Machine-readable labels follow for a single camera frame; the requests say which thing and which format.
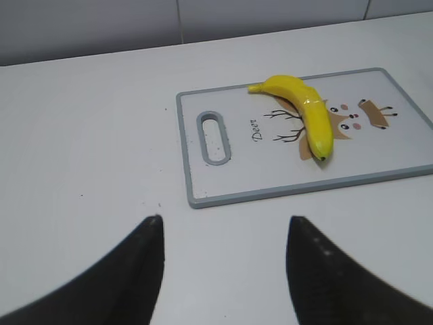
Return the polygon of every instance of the white cutting board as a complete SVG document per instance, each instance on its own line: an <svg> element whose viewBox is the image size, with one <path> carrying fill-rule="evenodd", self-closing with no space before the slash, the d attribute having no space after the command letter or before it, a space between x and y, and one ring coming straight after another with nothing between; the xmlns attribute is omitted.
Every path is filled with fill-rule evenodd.
<svg viewBox="0 0 433 325"><path fill-rule="evenodd" d="M178 95L193 208L433 173L433 124L385 70L303 79L326 100L334 122L334 153L325 162L309 158L304 131L291 131L301 129L302 120L272 96L249 94L247 85ZM225 146L214 147L212 129L203 137L203 116L219 118ZM279 139L288 135L295 137Z"/></svg>

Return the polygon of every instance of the yellow banana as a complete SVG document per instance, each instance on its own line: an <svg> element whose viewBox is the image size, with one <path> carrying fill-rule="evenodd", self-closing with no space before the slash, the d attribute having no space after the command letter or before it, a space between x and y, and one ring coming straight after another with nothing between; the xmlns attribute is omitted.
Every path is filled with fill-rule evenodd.
<svg viewBox="0 0 433 325"><path fill-rule="evenodd" d="M264 83L249 86L248 91L269 93L291 101L304 122L311 152L320 160L331 155L334 146L331 120L316 89L296 77L273 76Z"/></svg>

